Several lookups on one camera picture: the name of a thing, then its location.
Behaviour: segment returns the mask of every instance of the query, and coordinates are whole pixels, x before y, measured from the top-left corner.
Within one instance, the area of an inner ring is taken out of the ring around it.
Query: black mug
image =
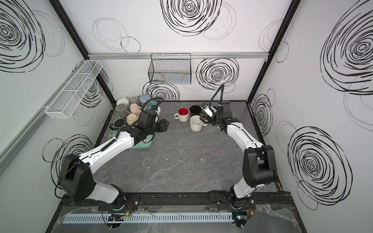
[[[201,108],[201,106],[198,106],[198,105],[193,105],[193,106],[191,106],[190,108],[189,108],[189,111],[190,111],[190,117],[192,117],[192,116],[195,116],[195,115],[200,115],[200,113],[201,113],[201,110],[202,110],[202,108]]]
[[[126,120],[123,118],[116,119],[113,124],[109,125],[111,130],[118,130],[120,127],[124,126]]]

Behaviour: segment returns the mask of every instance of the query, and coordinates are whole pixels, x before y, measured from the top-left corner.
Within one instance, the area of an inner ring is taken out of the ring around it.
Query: white wire basket
[[[85,60],[46,109],[53,119],[70,118],[102,69],[99,60]]]

